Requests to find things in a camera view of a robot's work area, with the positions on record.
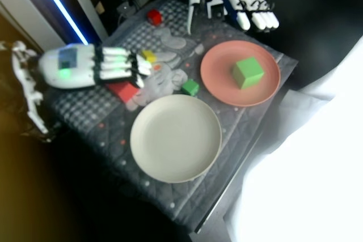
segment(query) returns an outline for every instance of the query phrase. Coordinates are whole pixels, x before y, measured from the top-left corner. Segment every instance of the quilted gray tablecloth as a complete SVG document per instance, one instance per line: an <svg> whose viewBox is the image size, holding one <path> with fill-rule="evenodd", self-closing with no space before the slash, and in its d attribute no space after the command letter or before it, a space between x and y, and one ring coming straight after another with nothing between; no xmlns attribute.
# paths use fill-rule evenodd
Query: quilted gray tablecloth
<svg viewBox="0 0 363 242"><path fill-rule="evenodd" d="M164 23L159 27L145 20L146 13L153 7L163 15ZM158 66L153 76L146 80L145 90L127 105L104 86L75 91L52 89L46 101L62 121L77 131L95 152L106 158L114 173L136 186L170 219L192 231L201 223L234 174L271 103L270 100L255 107L238 108L215 99L200 78L200 62L204 53L228 40L257 43L278 62L281 85L297 61L219 21L200 20L197 34L188 36L185 26L187 11L187 5L176 0L157 0L128 19L104 43L136 52L145 49L164 54L160 58L162 61L154 64ZM176 45L170 44L168 37L173 37ZM223 131L222 152L205 175L190 182L166 184L140 170L130 150L130 130L146 104L161 96L178 93L180 84L187 77L199 83L197 97L210 105L219 118Z"/></svg>

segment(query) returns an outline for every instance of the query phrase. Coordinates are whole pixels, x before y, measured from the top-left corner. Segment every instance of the gingham fabric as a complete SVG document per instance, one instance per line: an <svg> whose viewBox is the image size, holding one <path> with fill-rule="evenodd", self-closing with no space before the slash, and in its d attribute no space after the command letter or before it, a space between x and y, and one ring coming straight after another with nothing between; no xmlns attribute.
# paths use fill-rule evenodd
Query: gingham fabric
<svg viewBox="0 0 363 242"><path fill-rule="evenodd" d="M164 17L164 26L173 35L185 36L187 5L176 0L157 0L122 24L104 43L124 46L131 50L162 48L153 36L155 27L146 22L146 13L156 8ZM293 71L297 61L250 38L241 31L219 22L200 20L200 29L188 36L190 44L202 43L205 51L227 40L247 40L269 51L280 67L281 85ZM209 210L231 179L246 155L261 119L271 100L250 108L226 105L215 99L204 87L199 73L202 56L190 54L193 47L179 54L183 56L180 69L200 85L197 97L215 111L222 126L222 151L211 169L203 176L181 184L166 184L145 174L132 157L129 145L130 130L137 111L129 112L125 105L104 87L97 86L82 91L52 90L46 101L58 117L76 130L85 141L108 161L114 175L131 182L144 197L162 210L176 223L190 231L204 220Z"/></svg>

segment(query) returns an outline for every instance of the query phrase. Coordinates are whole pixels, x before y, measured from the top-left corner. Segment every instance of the blue light strip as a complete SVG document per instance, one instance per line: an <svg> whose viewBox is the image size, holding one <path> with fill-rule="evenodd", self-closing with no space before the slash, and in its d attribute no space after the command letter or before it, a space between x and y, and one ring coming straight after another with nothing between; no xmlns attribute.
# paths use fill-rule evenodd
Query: blue light strip
<svg viewBox="0 0 363 242"><path fill-rule="evenodd" d="M68 23L70 24L70 26L72 27L72 29L74 30L74 32L78 35L78 37L80 38L80 40L85 45L88 45L88 42L87 42L86 38L81 33L81 31L79 30L79 28L77 27L77 25L73 21L72 17L70 17L69 13L64 8L62 2L60 0L53 0L53 1L55 2L55 4L57 5L58 9L61 11L61 13L63 14L63 16L65 17L65 19L67 19Z"/></svg>

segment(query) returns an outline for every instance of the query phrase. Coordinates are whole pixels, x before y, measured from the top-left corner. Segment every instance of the small green cube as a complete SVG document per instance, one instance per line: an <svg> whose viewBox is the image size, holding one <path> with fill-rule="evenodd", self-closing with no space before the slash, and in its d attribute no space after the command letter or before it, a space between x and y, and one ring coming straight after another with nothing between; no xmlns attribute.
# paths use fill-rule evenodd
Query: small green cube
<svg viewBox="0 0 363 242"><path fill-rule="evenodd" d="M199 84L196 83L194 80L189 79L183 84L181 90L186 95L195 96L199 91Z"/></svg>
<svg viewBox="0 0 363 242"><path fill-rule="evenodd" d="M236 62L232 71L233 78L240 89L258 84L264 74L255 57Z"/></svg>

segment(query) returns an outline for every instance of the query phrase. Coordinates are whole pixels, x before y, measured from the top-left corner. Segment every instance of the white plate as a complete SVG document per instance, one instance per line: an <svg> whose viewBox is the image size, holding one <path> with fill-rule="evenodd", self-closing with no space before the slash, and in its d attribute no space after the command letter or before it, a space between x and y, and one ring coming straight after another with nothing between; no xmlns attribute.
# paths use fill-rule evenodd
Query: white plate
<svg viewBox="0 0 363 242"><path fill-rule="evenodd" d="M203 101L165 96L149 104L131 130L131 151L139 167L163 182L185 182L202 175L221 148L220 122Z"/></svg>

